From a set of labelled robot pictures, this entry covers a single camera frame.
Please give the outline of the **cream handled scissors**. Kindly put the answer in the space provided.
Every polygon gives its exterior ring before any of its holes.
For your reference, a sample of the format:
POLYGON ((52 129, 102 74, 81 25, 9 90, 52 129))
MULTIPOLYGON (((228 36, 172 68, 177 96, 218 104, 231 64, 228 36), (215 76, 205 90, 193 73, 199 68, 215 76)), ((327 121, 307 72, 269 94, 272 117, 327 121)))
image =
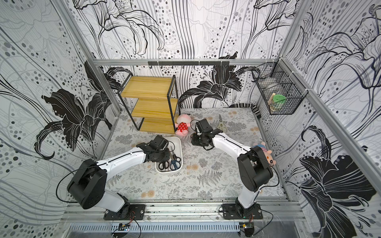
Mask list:
POLYGON ((226 126, 225 122, 222 120, 221 115, 219 115, 219 121, 218 121, 217 128, 222 130, 223 132, 228 131, 227 126, 226 126))

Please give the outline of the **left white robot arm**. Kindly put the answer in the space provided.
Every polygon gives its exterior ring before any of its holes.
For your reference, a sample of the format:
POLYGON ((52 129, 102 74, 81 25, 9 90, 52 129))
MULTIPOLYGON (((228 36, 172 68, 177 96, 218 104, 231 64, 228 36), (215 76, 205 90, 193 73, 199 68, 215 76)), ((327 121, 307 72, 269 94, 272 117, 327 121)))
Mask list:
POLYGON ((136 147, 120 155, 97 162, 84 161, 67 185, 68 193, 83 209, 100 207, 118 215, 129 214, 130 202, 118 193, 106 189, 106 183, 134 166, 146 162, 165 162, 170 159, 169 141, 158 135, 148 143, 140 143, 136 147))

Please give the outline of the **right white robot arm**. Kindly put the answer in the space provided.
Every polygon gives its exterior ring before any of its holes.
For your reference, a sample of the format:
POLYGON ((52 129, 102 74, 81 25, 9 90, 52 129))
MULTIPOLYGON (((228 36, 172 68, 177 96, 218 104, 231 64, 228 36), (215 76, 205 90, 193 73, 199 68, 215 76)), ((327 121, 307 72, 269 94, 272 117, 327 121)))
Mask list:
POLYGON ((245 146, 219 129, 212 132, 196 132, 191 135, 191 143, 205 150, 220 149, 237 160, 243 184, 237 203, 244 210, 255 204, 260 190, 273 177, 272 166, 260 147, 245 146))

